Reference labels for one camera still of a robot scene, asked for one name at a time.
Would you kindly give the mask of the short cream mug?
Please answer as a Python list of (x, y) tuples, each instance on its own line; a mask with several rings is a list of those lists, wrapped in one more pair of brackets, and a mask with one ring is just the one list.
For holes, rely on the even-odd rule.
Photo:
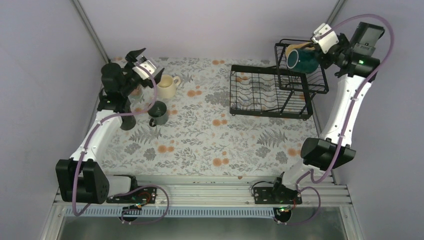
[(170, 99), (176, 92), (177, 87), (181, 83), (181, 78), (179, 76), (171, 76), (163, 74), (161, 76), (160, 82), (157, 84), (157, 93), (161, 99)]

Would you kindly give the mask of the teal green mug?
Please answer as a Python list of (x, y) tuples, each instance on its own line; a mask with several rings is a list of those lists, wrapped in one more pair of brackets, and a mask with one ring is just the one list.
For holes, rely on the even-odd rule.
[(311, 74), (319, 67), (314, 50), (295, 48), (286, 56), (286, 66), (290, 71)]

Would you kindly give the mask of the yellow mug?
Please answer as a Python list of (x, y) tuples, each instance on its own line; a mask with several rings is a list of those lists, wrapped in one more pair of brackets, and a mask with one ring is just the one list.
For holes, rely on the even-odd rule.
[(298, 43), (298, 44), (290, 44), (285, 48), (285, 56), (288, 57), (290, 52), (294, 49), (301, 49), (301, 50), (308, 50), (308, 51), (314, 51), (315, 50), (315, 44), (313, 42), (304, 42), (304, 43)]

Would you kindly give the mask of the dark grey mug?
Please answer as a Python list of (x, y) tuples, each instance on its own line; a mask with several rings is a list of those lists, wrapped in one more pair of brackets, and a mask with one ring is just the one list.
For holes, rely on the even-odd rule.
[(150, 127), (165, 125), (169, 119), (166, 104), (159, 100), (153, 104), (153, 106), (147, 111), (147, 113), (150, 117)]

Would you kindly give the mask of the matte black mug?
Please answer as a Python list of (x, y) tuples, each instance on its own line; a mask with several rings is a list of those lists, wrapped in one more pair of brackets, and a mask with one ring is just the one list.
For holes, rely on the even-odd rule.
[(132, 112), (120, 114), (120, 117), (121, 117), (121, 120), (122, 120), (120, 128), (123, 131), (129, 131), (129, 130), (131, 130), (135, 127), (137, 121), (136, 121), (134, 115), (135, 114), (132, 113)]

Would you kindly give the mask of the tall floral cream mug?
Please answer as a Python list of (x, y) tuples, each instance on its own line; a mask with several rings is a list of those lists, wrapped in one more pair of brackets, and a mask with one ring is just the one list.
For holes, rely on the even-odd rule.
[(143, 100), (143, 88), (138, 85), (129, 95), (128, 98), (131, 104), (140, 103)]

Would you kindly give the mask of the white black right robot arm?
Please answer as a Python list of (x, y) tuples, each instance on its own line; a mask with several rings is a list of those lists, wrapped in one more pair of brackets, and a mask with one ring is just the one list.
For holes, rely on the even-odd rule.
[(307, 138), (301, 148), (301, 160), (279, 176), (271, 189), (278, 204), (292, 203), (300, 196), (300, 184), (307, 177), (315, 184), (332, 169), (351, 161), (352, 131), (365, 95), (381, 65), (373, 57), (377, 41), (384, 35), (381, 26), (360, 22), (347, 39), (326, 23), (321, 24), (308, 43), (290, 45), (285, 51), (288, 70), (310, 74), (319, 67), (339, 68), (337, 93), (327, 124), (317, 138)]

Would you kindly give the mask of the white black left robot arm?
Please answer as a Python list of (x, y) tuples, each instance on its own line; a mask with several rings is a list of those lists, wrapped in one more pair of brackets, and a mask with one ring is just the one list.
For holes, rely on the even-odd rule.
[(139, 197), (140, 190), (130, 176), (106, 175), (99, 161), (104, 159), (113, 134), (118, 129), (129, 131), (137, 123), (130, 94), (137, 87), (154, 88), (162, 77), (164, 68), (146, 58), (144, 51), (128, 52), (125, 66), (110, 62), (101, 68), (102, 89), (95, 120), (77, 150), (55, 166), (63, 201), (102, 204), (119, 195), (131, 203)]

